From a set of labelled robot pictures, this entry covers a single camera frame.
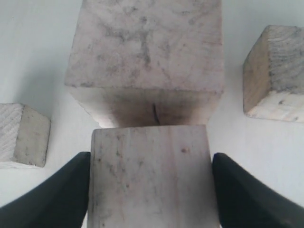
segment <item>white table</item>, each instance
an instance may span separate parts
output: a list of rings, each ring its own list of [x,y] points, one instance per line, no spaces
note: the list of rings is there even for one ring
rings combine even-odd
[[[52,117],[43,169],[0,170],[0,206],[37,186],[99,128],[65,91],[63,78],[81,0],[0,0],[0,103],[22,102]],[[268,24],[304,27],[304,1],[223,0],[226,89],[208,124],[211,154],[224,152],[304,206],[304,124],[245,117],[242,64]]]

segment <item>wood grain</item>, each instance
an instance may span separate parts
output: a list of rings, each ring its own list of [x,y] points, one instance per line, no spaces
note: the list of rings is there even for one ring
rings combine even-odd
[[[95,130],[88,228],[219,227],[204,126]]]
[[[244,112],[304,123],[304,29],[268,26],[243,66]]]
[[[204,124],[223,65],[221,0],[85,0],[65,84],[102,127],[158,125],[153,105],[161,125]]]
[[[27,105],[0,104],[0,168],[45,165],[50,120]]]

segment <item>wooden cube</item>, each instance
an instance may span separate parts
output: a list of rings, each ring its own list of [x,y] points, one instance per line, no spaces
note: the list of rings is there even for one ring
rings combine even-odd
[[[205,127],[95,130],[88,227],[218,228]]]
[[[101,127],[205,124],[223,65],[221,0],[85,0],[65,84]]]
[[[0,104],[0,168],[43,167],[50,125],[27,105]]]
[[[268,26],[243,66],[244,112],[304,122],[304,28]]]

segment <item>wooden block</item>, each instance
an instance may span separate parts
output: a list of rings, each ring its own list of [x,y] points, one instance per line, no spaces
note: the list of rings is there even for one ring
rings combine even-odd
[[[243,66],[244,112],[304,123],[304,28],[268,26]]]
[[[0,104],[0,168],[43,167],[50,125],[27,105]]]
[[[221,0],[85,0],[65,84],[101,127],[205,124],[223,65]]]
[[[218,228],[204,126],[93,133],[88,228]]]

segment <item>block top face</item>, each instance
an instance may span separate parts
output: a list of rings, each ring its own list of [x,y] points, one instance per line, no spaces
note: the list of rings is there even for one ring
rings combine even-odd
[[[66,85],[223,90],[221,0],[84,0]]]
[[[304,94],[304,28],[268,26],[271,90]]]
[[[0,161],[10,161],[14,155],[24,106],[0,104]]]

